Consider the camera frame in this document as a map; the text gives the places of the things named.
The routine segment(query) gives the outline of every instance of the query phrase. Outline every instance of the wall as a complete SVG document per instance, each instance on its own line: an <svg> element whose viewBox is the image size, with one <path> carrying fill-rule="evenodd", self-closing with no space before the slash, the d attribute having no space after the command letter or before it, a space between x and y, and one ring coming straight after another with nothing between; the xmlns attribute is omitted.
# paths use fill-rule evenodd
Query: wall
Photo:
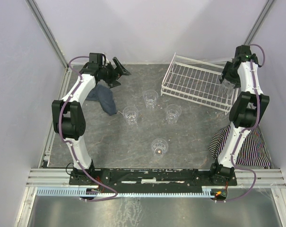
<svg viewBox="0 0 286 227"><path fill-rule="evenodd" d="M64 69L24 0L0 1L0 227L37 167Z"/></svg>
<svg viewBox="0 0 286 227"><path fill-rule="evenodd" d="M121 62L230 58L266 0L36 0L67 60L105 52Z"/></svg>
<svg viewBox="0 0 286 227"><path fill-rule="evenodd" d="M265 66L258 74L261 89L270 96L260 125L273 163L281 168L286 181L286 0L275 2L253 43L266 53Z"/></svg>

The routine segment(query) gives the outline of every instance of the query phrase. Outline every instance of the blue cloth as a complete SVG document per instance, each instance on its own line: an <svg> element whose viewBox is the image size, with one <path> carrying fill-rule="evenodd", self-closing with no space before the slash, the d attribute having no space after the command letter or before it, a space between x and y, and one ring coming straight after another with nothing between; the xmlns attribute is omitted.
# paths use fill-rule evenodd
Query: blue cloth
<svg viewBox="0 0 286 227"><path fill-rule="evenodd" d="M109 116L117 113L113 100L113 92L101 84L97 84L94 89L89 92L86 100L100 102L102 109L108 113Z"/></svg>

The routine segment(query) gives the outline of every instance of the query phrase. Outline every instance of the striped cloth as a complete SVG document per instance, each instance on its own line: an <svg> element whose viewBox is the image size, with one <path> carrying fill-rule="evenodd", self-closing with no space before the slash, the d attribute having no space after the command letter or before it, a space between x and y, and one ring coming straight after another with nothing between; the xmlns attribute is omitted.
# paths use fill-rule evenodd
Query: striped cloth
<svg viewBox="0 0 286 227"><path fill-rule="evenodd" d="M215 133L208 147L212 157L216 159L222 152L231 126L226 126ZM236 164L246 166L269 167L270 162L264 149L264 141L260 137L259 128L251 130L243 142L243 146L238 154Z"/></svg>

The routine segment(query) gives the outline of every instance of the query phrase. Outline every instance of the dish rack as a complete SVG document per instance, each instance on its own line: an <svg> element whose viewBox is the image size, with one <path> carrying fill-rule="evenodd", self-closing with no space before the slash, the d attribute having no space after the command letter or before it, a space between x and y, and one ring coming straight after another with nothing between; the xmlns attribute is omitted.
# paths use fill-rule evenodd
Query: dish rack
<svg viewBox="0 0 286 227"><path fill-rule="evenodd" d="M219 89L223 66L174 54L162 83L163 94L206 105L227 114L237 99L238 88L231 95Z"/></svg>

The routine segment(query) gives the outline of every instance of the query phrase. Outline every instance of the folded cloth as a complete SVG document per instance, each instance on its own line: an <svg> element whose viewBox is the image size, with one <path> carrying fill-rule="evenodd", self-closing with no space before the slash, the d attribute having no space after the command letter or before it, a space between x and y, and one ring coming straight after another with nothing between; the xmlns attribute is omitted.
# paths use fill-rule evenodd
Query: folded cloth
<svg viewBox="0 0 286 227"><path fill-rule="evenodd" d="M113 92L109 88L101 84L97 84L89 92L86 100L100 102L102 109L110 116L117 113L115 103L113 100Z"/></svg>
<svg viewBox="0 0 286 227"><path fill-rule="evenodd" d="M230 128L231 126L229 125L220 129L212 138L208 149L214 159L222 152L230 133ZM236 164L262 167L270 166L270 162L264 149L264 141L261 139L260 135L259 128L251 130L239 151Z"/></svg>

